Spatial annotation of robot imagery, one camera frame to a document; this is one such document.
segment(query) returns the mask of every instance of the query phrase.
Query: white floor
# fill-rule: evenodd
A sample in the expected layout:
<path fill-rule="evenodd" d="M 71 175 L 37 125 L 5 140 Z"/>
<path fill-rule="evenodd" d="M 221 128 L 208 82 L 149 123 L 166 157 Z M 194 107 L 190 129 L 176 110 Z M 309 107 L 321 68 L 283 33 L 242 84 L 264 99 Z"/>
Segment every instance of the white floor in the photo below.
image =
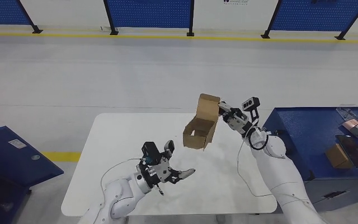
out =
<path fill-rule="evenodd" d="M 81 152 L 96 115 L 193 112 L 205 92 L 232 105 L 357 104 L 358 45 L 160 39 L 0 37 L 0 126 L 39 151 Z M 76 164 L 34 187 L 17 223 L 76 223 L 60 205 Z M 358 204 L 324 213 L 355 223 Z M 131 223 L 215 223 L 215 216 L 132 217 Z M 285 223 L 281 214 L 227 223 Z"/>

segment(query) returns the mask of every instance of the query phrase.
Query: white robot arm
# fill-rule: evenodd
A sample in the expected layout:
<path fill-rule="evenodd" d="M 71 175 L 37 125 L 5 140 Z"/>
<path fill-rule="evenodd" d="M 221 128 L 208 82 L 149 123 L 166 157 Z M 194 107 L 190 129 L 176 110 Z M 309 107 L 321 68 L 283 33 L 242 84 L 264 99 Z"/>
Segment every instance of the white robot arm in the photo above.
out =
<path fill-rule="evenodd" d="M 195 169 L 177 171 L 170 167 L 169 159 L 174 151 L 174 143 L 168 141 L 164 152 L 159 153 L 154 142 L 145 142 L 143 157 L 136 166 L 137 171 L 126 178 L 107 184 L 105 200 L 93 204 L 79 220 L 79 224 L 112 224 L 134 210 L 137 203 L 160 182 L 176 184 L 195 172 Z"/>
<path fill-rule="evenodd" d="M 281 206 L 290 224 L 324 224 L 307 196 L 302 177 L 296 166 L 286 156 L 284 142 L 257 127 L 258 98 L 243 103 L 243 110 L 251 113 L 252 123 L 239 108 L 219 103 L 219 114 L 232 130 L 239 132 L 250 146 L 266 186 Z"/>

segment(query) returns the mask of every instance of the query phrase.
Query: white table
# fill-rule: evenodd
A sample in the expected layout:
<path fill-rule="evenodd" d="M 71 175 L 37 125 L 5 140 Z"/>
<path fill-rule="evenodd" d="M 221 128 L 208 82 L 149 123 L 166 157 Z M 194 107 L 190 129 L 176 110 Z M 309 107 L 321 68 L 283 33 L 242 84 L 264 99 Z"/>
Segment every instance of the white table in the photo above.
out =
<path fill-rule="evenodd" d="M 130 215 L 271 213 L 276 209 L 273 196 L 254 197 L 236 172 L 236 157 L 242 142 L 222 120 L 213 142 L 203 150 L 182 144 L 185 125 L 195 114 L 100 114 L 87 142 L 62 203 L 66 216 L 82 216 L 94 201 L 102 201 L 100 179 L 111 166 L 129 158 L 142 157 L 145 141 L 156 143 L 159 151 L 174 140 L 170 160 L 176 170 L 196 169 L 177 184 L 160 183 L 164 197 L 152 190 Z M 129 161 L 110 171 L 103 182 L 136 172 L 138 161 Z M 244 145 L 240 171 L 256 195 L 269 194 L 256 160 Z"/>

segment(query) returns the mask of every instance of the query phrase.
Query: blue mesh panel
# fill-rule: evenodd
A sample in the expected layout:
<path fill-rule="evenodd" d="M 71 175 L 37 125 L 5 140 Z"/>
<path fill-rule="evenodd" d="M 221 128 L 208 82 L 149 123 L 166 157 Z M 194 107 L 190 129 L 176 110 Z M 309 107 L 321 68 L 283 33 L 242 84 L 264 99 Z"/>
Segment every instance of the blue mesh panel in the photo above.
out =
<path fill-rule="evenodd" d="M 343 31 L 358 0 L 283 0 L 272 30 Z"/>
<path fill-rule="evenodd" d="M 116 27 L 189 28 L 190 0 L 108 0 Z"/>
<path fill-rule="evenodd" d="M 0 24 L 29 25 L 16 0 L 0 0 Z"/>

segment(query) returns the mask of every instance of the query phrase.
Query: small cardboard box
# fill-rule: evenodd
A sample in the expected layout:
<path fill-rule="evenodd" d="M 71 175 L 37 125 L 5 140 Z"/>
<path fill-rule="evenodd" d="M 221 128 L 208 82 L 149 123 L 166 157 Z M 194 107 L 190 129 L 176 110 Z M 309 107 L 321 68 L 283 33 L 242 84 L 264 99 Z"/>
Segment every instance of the small cardboard box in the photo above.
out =
<path fill-rule="evenodd" d="M 219 119 L 219 102 L 220 98 L 217 96 L 200 94 L 196 116 L 183 131 L 184 146 L 198 150 L 205 148 L 213 140 Z"/>
<path fill-rule="evenodd" d="M 353 168 L 352 162 L 344 152 L 343 148 L 336 144 L 326 152 L 326 156 L 331 162 L 332 166 L 337 169 Z"/>

